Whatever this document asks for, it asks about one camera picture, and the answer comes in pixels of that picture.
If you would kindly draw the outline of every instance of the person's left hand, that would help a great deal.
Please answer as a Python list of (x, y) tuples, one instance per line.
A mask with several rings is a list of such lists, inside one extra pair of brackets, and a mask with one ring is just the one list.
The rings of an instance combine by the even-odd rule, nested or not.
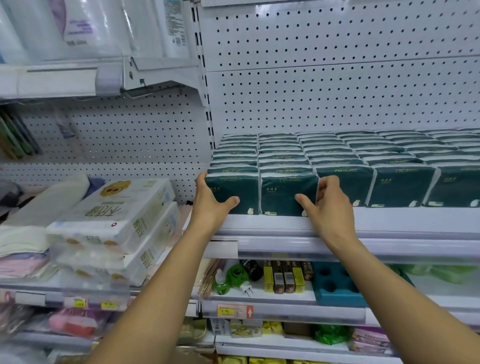
[(205, 182), (206, 176), (207, 172), (202, 172), (195, 180), (197, 192), (193, 200), (192, 216), (190, 217), (188, 229), (202, 232), (212, 237), (222, 226), (230, 210), (239, 204), (240, 199), (232, 196), (223, 203), (217, 202)]

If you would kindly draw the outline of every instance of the yellow cartoon character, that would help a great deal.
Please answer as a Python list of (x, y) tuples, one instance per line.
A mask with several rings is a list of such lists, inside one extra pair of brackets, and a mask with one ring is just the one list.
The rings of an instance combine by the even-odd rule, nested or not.
[(107, 187), (104, 187), (102, 189), (102, 192), (100, 192), (100, 196), (102, 197), (113, 196), (127, 189), (131, 183), (132, 183), (131, 181), (117, 181), (112, 184), (109, 184)]

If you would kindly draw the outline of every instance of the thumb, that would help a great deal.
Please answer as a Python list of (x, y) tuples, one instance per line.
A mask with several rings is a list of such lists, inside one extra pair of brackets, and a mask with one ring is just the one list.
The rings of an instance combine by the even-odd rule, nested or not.
[(314, 215), (317, 210), (317, 206), (315, 206), (307, 196), (304, 194), (296, 194), (295, 200), (297, 200), (297, 202), (303, 207), (309, 217)]
[(223, 202), (222, 205), (224, 205), (228, 209), (228, 211), (230, 211), (234, 207), (237, 207), (239, 203), (240, 203), (240, 198), (236, 196), (232, 196), (227, 201)]

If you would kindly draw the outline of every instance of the green liquid bottle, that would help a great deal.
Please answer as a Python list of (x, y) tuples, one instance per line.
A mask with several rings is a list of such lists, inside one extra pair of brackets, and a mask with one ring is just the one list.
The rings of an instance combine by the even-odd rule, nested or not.
[(221, 269), (217, 269), (215, 274), (215, 280), (213, 283), (214, 283), (213, 288), (215, 289), (215, 292), (217, 292), (221, 296), (223, 296), (224, 294), (227, 294), (228, 291), (230, 290), (230, 285), (227, 282), (225, 273), (222, 272)]

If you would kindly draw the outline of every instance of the white bottle cap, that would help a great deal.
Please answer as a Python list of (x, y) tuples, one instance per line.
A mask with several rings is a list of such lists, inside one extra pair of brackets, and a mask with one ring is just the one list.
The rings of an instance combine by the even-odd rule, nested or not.
[(225, 278), (225, 273), (223, 273), (221, 269), (217, 269), (215, 274), (215, 282), (217, 284), (224, 284), (226, 281), (227, 279)]

